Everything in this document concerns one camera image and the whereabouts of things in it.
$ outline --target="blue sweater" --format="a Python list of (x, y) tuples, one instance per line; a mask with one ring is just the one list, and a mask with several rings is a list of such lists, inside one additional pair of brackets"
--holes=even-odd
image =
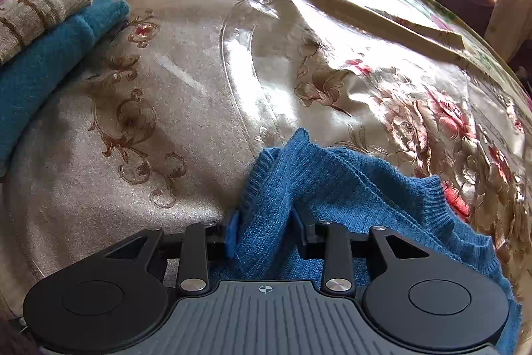
[[(345, 148), (324, 149), (297, 130), (284, 149), (259, 155), (240, 205), (241, 225), (234, 259), (213, 272), (217, 279), (313, 279), (323, 262), (303, 260), (286, 234), (292, 206), (316, 219), (367, 233), (388, 226), (427, 247), (473, 267), (498, 283), (510, 301), (510, 317), (497, 349), (511, 355), (518, 338), (521, 306), (502, 275), (491, 239), (457, 218), (440, 178), (408, 178), (382, 159)], [(369, 283), (363, 261), (355, 262), (357, 284)]]

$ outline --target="crosshair marking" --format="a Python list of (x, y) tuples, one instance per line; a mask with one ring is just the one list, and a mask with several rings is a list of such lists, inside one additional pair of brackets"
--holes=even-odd
[(258, 287), (257, 290), (260, 290), (262, 293), (270, 293), (272, 290), (275, 290), (275, 289), (265, 284), (264, 286)]

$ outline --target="beige knit sweater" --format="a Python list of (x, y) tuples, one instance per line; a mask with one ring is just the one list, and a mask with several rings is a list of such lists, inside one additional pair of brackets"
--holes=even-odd
[(92, 0), (4, 0), (0, 3), (0, 65)]

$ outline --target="striped knit fabric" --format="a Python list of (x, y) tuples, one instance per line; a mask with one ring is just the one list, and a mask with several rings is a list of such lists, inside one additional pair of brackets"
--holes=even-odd
[[(497, 282), (510, 301), (497, 349), (502, 355), (512, 353), (521, 306), (502, 275), (491, 239), (454, 215), (440, 178), (408, 178), (382, 159), (321, 148), (309, 142), (303, 129), (284, 149), (265, 149), (259, 155), (240, 205), (235, 257), (213, 271), (214, 279), (313, 279), (319, 285), (323, 262), (301, 259), (286, 230), (292, 206), (352, 232), (388, 226)], [(355, 262), (355, 274), (357, 284), (369, 283), (363, 261)]]
[(0, 3), (0, 65), (92, 0), (5, 0)]

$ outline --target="bed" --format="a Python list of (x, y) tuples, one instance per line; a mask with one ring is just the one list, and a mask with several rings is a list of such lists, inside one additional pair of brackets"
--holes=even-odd
[(434, 0), (127, 2), (2, 184), (11, 314), (36, 280), (143, 227), (221, 219), (260, 151), (302, 126), (441, 177), (451, 208), (493, 237), (528, 353), (532, 102), (472, 29)]

